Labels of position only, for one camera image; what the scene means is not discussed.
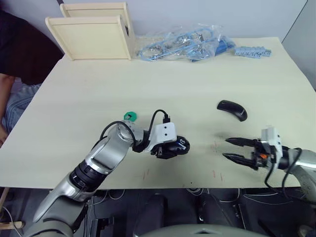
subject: black cable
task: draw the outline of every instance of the black cable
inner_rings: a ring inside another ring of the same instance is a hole
[[[300,158],[300,156],[302,154],[302,149],[301,148],[295,148],[295,150],[298,150],[298,154],[295,157],[295,159],[292,162],[292,164],[290,165],[290,167],[287,169],[287,171],[285,173],[285,176],[283,177],[283,180],[282,180],[282,193],[287,199],[290,199],[290,198],[288,197],[288,195],[286,194],[286,191],[285,191],[285,181],[286,181],[288,175],[290,174],[292,168],[294,167],[295,163],[298,161],[298,159]]]
[[[270,237],[277,237],[262,220],[258,220],[258,225],[266,232]]]
[[[64,3],[63,0],[57,0],[57,2],[58,2],[59,5]]]
[[[156,117],[156,114],[158,112],[162,112],[164,114],[164,119],[163,119],[163,122],[170,122],[170,119],[168,117],[168,114],[164,111],[164,110],[156,110],[152,116],[152,120],[150,121],[150,125],[149,125],[149,129],[148,129],[148,139],[147,141],[149,140],[149,136],[150,136],[150,133],[152,131],[152,128],[153,128],[153,124],[154,124],[154,120],[155,120],[155,117]]]
[[[270,176],[271,176],[271,174],[272,174],[272,172],[273,172],[274,167],[275,167],[275,163],[272,163],[271,168],[270,168],[270,170],[269,170],[269,173],[267,174],[267,176],[266,176],[266,178],[265,178],[265,185],[267,185],[267,187],[268,187],[269,189],[271,189],[273,192],[279,193],[278,190],[276,190],[275,188],[271,187],[271,186],[268,184],[268,180],[269,180],[269,178],[270,178]]]
[[[124,123],[124,122],[122,122],[122,121],[114,121],[114,122],[111,122],[109,125],[107,125],[107,126],[103,129],[103,131],[102,131],[102,133],[101,133],[101,135],[100,135],[99,141],[101,141],[103,138],[105,138],[105,137],[104,137],[104,133],[105,133],[112,125],[114,125],[114,124],[121,124],[121,125],[123,125],[123,126],[128,130],[129,134],[132,136],[132,139],[133,139],[133,146],[136,146],[136,138],[135,138],[134,133],[133,133],[132,130],[127,126],[127,124]]]
[[[92,207],[93,207],[93,215],[94,215],[94,218],[97,219],[97,216],[96,216],[96,214],[95,214],[95,204],[93,204]]]
[[[92,149],[95,148],[95,146],[98,145],[99,142],[101,142],[104,138],[107,138],[107,137],[108,137],[108,136],[105,136],[105,137],[103,137],[102,139],[99,139],[99,140],[93,145]]]
[[[221,212],[223,213],[223,215],[226,218],[227,222],[230,224],[230,226],[233,226],[232,221],[230,220],[229,216],[227,215],[227,213],[222,208],[222,206],[220,204],[220,200],[217,197],[213,196],[213,195],[212,195],[212,197],[215,199],[215,203],[216,203],[217,207],[221,210]]]
[[[274,166],[275,164],[272,163],[272,166],[269,170],[269,173],[267,174],[266,176],[266,179],[265,179],[265,184],[267,185],[267,187],[271,190],[273,190],[274,192],[276,193],[282,193],[287,199],[294,199],[294,200],[298,200],[298,201],[301,201],[301,202],[305,202],[305,203],[308,203],[308,204],[312,204],[312,205],[316,205],[316,201],[309,201],[309,200],[305,200],[305,199],[302,199],[302,198],[299,198],[299,197],[295,197],[295,196],[291,196],[291,195],[287,195],[286,192],[285,192],[285,181],[286,181],[286,178],[287,176],[289,175],[291,169],[294,167],[295,163],[298,161],[299,157],[301,156],[302,154],[302,149],[301,148],[295,148],[296,150],[299,151],[299,153],[297,154],[296,158],[294,159],[293,163],[290,165],[290,167],[288,168],[283,180],[282,180],[282,192],[278,191],[277,189],[271,187],[269,184],[268,184],[268,180],[273,172],[273,169],[274,169]]]
[[[87,213],[85,214],[84,216],[84,221],[83,221],[83,237],[85,237],[85,228],[86,228],[86,225],[87,225]]]

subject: blue plastic parts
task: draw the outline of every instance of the blue plastic parts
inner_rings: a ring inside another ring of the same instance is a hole
[[[215,56],[235,48],[235,43],[228,37],[222,36],[216,49]]]
[[[156,61],[168,56],[186,56],[191,60],[202,60],[214,56],[218,42],[209,28],[178,35],[174,39],[165,39],[141,49],[138,53],[145,61]]]
[[[243,56],[248,58],[261,58],[270,57],[272,54],[271,50],[265,49],[264,47],[238,47],[235,48],[235,55],[236,56]]]

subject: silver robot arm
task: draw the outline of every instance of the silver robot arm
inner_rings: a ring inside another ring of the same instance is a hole
[[[282,192],[287,198],[299,199],[316,207],[316,153],[300,148],[289,149],[282,146],[280,135],[274,127],[263,129],[260,139],[246,139],[232,137],[226,139],[227,142],[237,146],[253,147],[251,159],[238,154],[223,153],[223,156],[231,161],[249,166],[255,170],[259,167],[265,167],[269,170],[265,184],[271,174],[278,168],[285,171],[282,181]],[[299,181],[305,199],[290,197],[285,192],[285,181],[289,174],[293,174]]]
[[[150,134],[129,120],[114,123],[108,136],[100,138],[85,159],[41,202],[24,237],[72,237],[87,212],[87,201],[130,147],[158,158],[183,155],[190,149],[189,142],[177,136],[171,122],[154,126]]]

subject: wireless mouse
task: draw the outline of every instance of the wireless mouse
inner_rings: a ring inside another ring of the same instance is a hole
[[[229,100],[222,100],[219,102],[217,109],[235,115],[241,122],[245,121],[248,117],[247,111],[243,108],[243,106]]]

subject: beige tabletop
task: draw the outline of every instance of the beige tabletop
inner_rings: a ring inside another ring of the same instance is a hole
[[[224,142],[258,138],[275,126],[285,146],[316,151],[316,93],[278,38],[235,39],[264,46],[272,56],[251,59],[225,53],[205,62],[61,59],[0,149],[0,186],[53,188],[97,141],[102,129],[128,111],[148,129],[164,109],[191,150],[169,160],[130,150],[100,188],[264,187],[254,171],[221,153],[250,157],[251,149]],[[240,122],[216,109],[226,99],[245,107]],[[161,115],[156,123],[161,122]],[[280,186],[283,171],[271,178]],[[289,186],[298,186],[289,177]]]

